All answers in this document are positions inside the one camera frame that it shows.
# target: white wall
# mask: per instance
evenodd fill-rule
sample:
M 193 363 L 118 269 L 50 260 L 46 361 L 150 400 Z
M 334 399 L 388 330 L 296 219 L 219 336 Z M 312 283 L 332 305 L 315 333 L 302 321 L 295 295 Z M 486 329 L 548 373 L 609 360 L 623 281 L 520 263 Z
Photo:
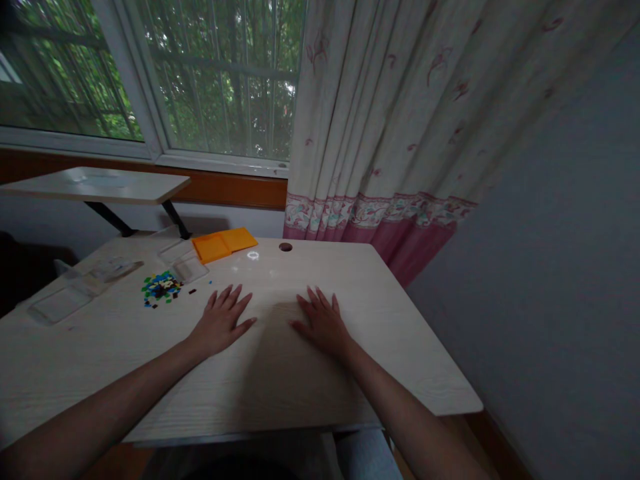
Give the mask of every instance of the white wall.
M 640 26 L 408 290 L 536 476 L 640 478 Z
M 171 225 L 160 205 L 107 206 L 134 229 L 156 231 Z M 285 220 L 282 211 L 198 203 L 174 203 L 174 206 L 190 231 L 209 233 L 246 227 L 254 237 L 282 237 Z M 118 235 L 118 230 L 83 202 L 28 197 L 0 197 L 0 230 L 21 243 L 67 247 L 78 259 Z

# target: curtain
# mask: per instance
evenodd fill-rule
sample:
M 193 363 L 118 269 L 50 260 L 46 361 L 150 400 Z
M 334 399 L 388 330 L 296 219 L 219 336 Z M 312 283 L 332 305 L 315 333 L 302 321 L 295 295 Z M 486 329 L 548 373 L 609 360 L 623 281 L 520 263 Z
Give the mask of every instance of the curtain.
M 640 16 L 636 0 L 309 0 L 285 238 L 406 286 Z

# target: black metal bracket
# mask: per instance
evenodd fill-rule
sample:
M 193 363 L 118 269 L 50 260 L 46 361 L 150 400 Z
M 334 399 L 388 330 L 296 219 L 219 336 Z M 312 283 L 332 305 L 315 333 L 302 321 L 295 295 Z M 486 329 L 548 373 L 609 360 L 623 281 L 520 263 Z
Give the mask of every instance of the black metal bracket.
M 112 224 L 114 227 L 120 230 L 120 233 L 122 234 L 123 237 L 130 237 L 137 232 L 137 230 L 132 229 L 114 212 L 109 210 L 108 206 L 106 206 L 104 203 L 101 203 L 101 202 L 85 202 L 85 203 L 88 206 L 90 206 L 90 208 L 94 212 L 96 212 L 98 215 L 104 218 L 104 220 L 108 221 L 110 224 Z
M 182 219 L 173 207 L 171 200 L 165 200 L 164 202 L 162 202 L 162 206 L 164 207 L 171 221 L 178 226 L 178 230 L 180 230 L 180 238 L 182 238 L 182 240 L 188 240 L 191 237 L 191 234 L 185 227 L 185 224 L 182 223 Z

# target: window pane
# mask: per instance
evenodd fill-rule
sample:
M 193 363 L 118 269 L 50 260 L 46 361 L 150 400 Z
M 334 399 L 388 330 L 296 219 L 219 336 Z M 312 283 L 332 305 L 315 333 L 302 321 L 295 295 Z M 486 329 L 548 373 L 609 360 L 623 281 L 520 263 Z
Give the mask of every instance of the window pane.
M 0 125 L 142 141 L 90 0 L 20 0 L 0 45 Z
M 305 1 L 136 5 L 171 147 L 288 160 Z

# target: desk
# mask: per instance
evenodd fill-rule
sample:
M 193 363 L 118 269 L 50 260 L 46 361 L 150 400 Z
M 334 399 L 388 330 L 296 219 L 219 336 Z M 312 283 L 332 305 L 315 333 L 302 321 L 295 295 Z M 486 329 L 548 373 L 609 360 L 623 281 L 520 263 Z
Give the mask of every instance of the desk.
M 83 201 L 120 230 L 123 237 L 132 236 L 136 230 L 130 228 L 102 202 L 162 205 L 171 221 L 180 229 L 180 236 L 186 240 L 191 234 L 171 203 L 171 197 L 190 182 L 189 177 L 181 175 L 76 167 L 7 183 L 0 186 L 0 193 Z
M 151 360 L 185 338 L 209 294 L 242 283 L 253 299 L 241 321 L 258 322 L 226 351 L 183 378 L 125 441 L 158 442 L 236 433 L 379 425 L 352 378 L 308 345 L 288 321 L 302 319 L 306 284 L 336 292 L 352 336 L 436 415 L 470 413 L 482 403 L 371 245 L 257 239 L 259 245 L 210 263 L 208 276 L 178 299 L 143 306 L 145 277 L 166 268 L 156 240 L 116 238 L 80 262 L 81 273 L 110 255 L 145 265 L 52 327 L 27 307 L 60 288 L 56 280 L 0 320 L 2 446 Z M 197 291 L 188 295 L 188 290 Z

